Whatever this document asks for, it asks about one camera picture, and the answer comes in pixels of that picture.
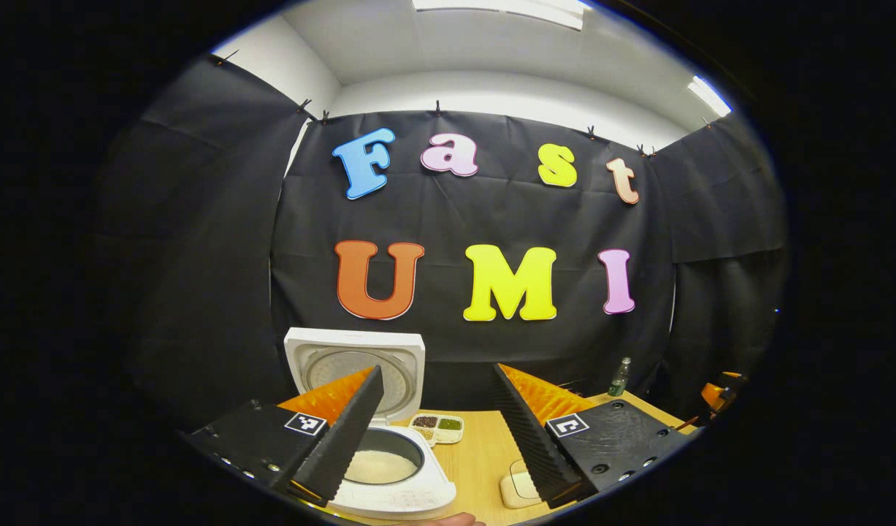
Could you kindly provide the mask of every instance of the blue letter f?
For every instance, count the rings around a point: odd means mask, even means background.
[[[347,199],[363,197],[385,186],[386,176],[376,173],[373,164],[377,164],[381,169],[388,167],[388,152],[382,144],[373,143],[394,140],[395,133],[392,133],[392,130],[378,129],[334,148],[332,152],[334,157],[340,157],[344,162],[344,171],[351,181],[351,187],[347,189]],[[370,153],[367,153],[367,146],[370,144],[373,144],[373,147],[370,148]]]

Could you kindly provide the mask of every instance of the white wall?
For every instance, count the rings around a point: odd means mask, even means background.
[[[413,73],[345,86],[331,116],[392,110],[478,111],[521,117],[587,131],[625,146],[656,150],[688,134],[644,107],[593,90],[511,73],[440,71]]]
[[[315,51],[281,16],[274,16],[227,40],[211,53],[220,57],[237,54],[230,62],[265,80],[297,103],[321,117],[340,92],[340,81]]]

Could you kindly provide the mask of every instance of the black fabric backdrop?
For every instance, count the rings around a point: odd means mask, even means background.
[[[665,193],[675,316],[649,402],[688,419],[705,382],[750,373],[788,270],[785,199],[761,141],[729,114],[651,157]]]
[[[296,108],[243,69],[205,58],[120,136],[104,170],[88,272],[102,284],[94,300],[106,305],[107,325],[126,342],[108,352],[125,357],[137,386],[178,427],[203,425],[249,397],[294,396],[281,349],[293,326],[421,333],[422,404],[431,409],[490,409],[494,362],[590,395],[607,389],[629,356],[629,389],[683,416],[700,409],[705,381],[748,369],[765,345],[784,279],[781,196],[756,140],[733,117],[643,157],[504,116],[354,115],[308,124],[282,182],[305,119]],[[397,134],[381,170],[388,183],[348,200],[331,150],[380,127]],[[429,137],[444,132],[478,144],[477,174],[421,166]],[[574,186],[539,179],[537,151],[549,142],[575,154]],[[634,170],[635,205],[622,202],[605,168],[615,157]],[[345,312],[334,253],[341,240],[378,247],[373,297],[391,293],[388,244],[425,248],[407,313],[378,321]],[[464,250],[477,243],[499,246],[514,270],[529,248],[554,249],[557,317],[465,321],[473,264]],[[607,277],[597,254],[605,249],[631,253],[631,313],[602,312]]]
[[[387,144],[388,182],[348,200],[343,164],[334,147],[381,127],[397,138]],[[421,166],[420,155],[436,133],[459,133],[477,143],[478,173],[458,177]],[[539,179],[538,148],[567,146],[578,182],[564,188]],[[624,203],[605,163],[615,157],[635,171],[640,199]],[[492,409],[487,386],[491,364],[508,363],[584,394],[607,389],[623,356],[632,357],[630,389],[641,384],[667,346],[672,307],[672,265],[664,199],[651,168],[636,150],[552,124],[480,113],[424,111],[373,113],[308,124],[285,183],[273,240],[272,270],[277,327],[417,332],[427,349],[422,405],[431,409]],[[358,319],[337,301],[341,240],[378,247],[371,258],[371,297],[390,296],[391,243],[418,243],[416,292],[398,319]],[[512,270],[531,247],[555,250],[551,320],[469,322],[472,244],[494,244]],[[597,259],[624,249],[635,309],[609,316],[607,274]]]
[[[240,67],[196,61],[115,143],[88,247],[94,304],[135,383],[193,429],[290,386],[269,244],[304,113]]]

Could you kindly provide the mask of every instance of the plastic bottle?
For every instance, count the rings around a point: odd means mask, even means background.
[[[629,380],[629,357],[625,357],[620,364],[620,369],[614,374],[613,380],[610,381],[610,389],[607,394],[610,396],[620,396],[626,390],[626,382]]]

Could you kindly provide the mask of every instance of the yellow letter m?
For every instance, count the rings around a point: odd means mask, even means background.
[[[468,259],[474,262],[474,286],[470,307],[464,309],[468,321],[491,321],[497,309],[490,306],[490,295],[505,319],[511,319],[525,295],[525,306],[518,315],[524,320],[553,319],[558,310],[551,304],[551,263],[557,257],[550,248],[530,248],[513,273],[499,247],[475,244],[467,247]]]

